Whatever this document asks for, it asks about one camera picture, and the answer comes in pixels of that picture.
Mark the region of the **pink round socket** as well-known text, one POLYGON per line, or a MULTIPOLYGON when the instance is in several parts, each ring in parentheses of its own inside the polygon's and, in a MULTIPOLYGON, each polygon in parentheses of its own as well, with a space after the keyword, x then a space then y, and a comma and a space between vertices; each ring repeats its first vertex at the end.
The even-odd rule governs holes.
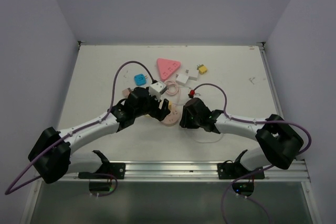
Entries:
POLYGON ((174 126, 176 125, 181 117, 181 113, 178 109, 172 108, 171 112, 161 121, 164 126, 174 126))

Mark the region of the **white charger plug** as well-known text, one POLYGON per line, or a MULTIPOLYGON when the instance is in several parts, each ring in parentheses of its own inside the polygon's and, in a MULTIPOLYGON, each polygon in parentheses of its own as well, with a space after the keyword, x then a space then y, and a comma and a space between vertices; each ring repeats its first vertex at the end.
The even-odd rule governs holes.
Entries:
POLYGON ((189 76, 188 75, 185 75, 185 74, 177 74, 176 75, 176 79, 175 79, 175 82, 181 86, 186 86, 187 82, 189 80, 189 76))
POLYGON ((197 69, 185 70, 186 75, 190 80, 197 81, 199 76, 199 71, 197 69))

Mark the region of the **blue plug adapter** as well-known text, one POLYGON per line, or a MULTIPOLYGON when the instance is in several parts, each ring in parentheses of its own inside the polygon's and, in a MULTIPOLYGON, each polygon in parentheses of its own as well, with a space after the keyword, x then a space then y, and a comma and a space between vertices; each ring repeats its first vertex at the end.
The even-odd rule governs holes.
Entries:
POLYGON ((134 76, 136 86, 143 86, 147 83, 147 76, 144 74, 137 74, 134 76))

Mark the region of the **brown pink plug adapter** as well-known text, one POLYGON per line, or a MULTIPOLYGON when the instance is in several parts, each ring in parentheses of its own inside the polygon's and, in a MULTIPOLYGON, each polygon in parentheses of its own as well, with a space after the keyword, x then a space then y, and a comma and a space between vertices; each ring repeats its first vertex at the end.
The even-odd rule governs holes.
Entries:
POLYGON ((131 88, 126 88, 122 91, 122 94, 125 98, 127 98, 131 92, 132 92, 131 88))

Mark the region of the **yellow plug adapter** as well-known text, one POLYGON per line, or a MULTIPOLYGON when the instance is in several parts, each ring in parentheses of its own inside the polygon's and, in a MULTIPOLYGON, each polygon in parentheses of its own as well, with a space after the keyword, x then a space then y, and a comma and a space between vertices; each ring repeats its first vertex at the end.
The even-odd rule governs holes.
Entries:
POLYGON ((197 70, 198 70, 199 74, 205 74, 208 71, 208 69, 205 65, 198 65, 197 70))

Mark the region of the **pink triangular power strip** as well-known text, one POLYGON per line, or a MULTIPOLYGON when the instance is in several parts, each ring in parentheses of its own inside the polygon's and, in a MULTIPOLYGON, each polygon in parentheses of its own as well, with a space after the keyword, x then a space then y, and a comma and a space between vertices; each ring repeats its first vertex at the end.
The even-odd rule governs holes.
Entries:
POLYGON ((158 58, 156 60, 157 70, 161 81, 166 81, 172 74, 179 70, 181 63, 175 60, 158 58))

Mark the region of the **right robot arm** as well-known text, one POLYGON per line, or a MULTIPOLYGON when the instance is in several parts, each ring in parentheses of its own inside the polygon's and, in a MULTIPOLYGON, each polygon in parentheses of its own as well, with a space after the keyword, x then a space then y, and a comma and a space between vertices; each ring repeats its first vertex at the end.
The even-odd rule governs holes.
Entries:
POLYGON ((255 170, 270 165, 288 169, 304 144, 301 136, 276 114, 261 121, 234 120, 221 110, 211 111, 199 98, 192 98, 183 106, 180 127, 237 135, 259 144, 253 150, 242 151, 234 162, 222 163, 221 169, 229 178, 246 178, 255 170))

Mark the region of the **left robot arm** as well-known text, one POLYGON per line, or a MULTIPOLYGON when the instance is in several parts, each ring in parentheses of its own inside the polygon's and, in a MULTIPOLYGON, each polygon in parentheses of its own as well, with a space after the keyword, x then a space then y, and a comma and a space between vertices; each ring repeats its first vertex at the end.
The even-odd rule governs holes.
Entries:
POLYGON ((29 161, 48 184, 71 172, 80 172, 96 178, 106 177, 112 173, 112 168, 100 151, 93 151, 97 161, 93 162, 90 168, 76 166, 71 160, 73 154, 103 136, 130 127, 138 117, 149 115, 163 121, 170 113, 168 100, 161 99, 166 90, 167 86, 163 82, 156 82, 147 88, 136 87, 127 98, 89 122, 61 131, 53 127, 45 129, 30 151, 29 161))

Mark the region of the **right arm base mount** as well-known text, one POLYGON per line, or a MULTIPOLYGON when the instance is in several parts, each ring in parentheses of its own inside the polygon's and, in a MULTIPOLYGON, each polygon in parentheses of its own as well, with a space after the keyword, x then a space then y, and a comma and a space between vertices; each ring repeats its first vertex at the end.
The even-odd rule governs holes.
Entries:
POLYGON ((239 156, 234 160, 227 160, 223 163, 217 163, 217 174, 219 179, 237 179, 239 177, 245 176, 252 172, 255 172, 262 167, 257 167, 253 170, 246 169, 241 163, 240 160, 247 150, 242 151, 239 156))

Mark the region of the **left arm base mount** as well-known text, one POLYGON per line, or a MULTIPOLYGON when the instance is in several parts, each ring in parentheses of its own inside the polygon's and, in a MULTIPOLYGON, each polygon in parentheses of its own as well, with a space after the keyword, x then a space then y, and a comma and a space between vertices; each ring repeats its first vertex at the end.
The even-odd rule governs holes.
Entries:
POLYGON ((126 164, 111 162, 98 150, 91 152, 90 159, 80 161, 79 179, 124 179, 126 164))

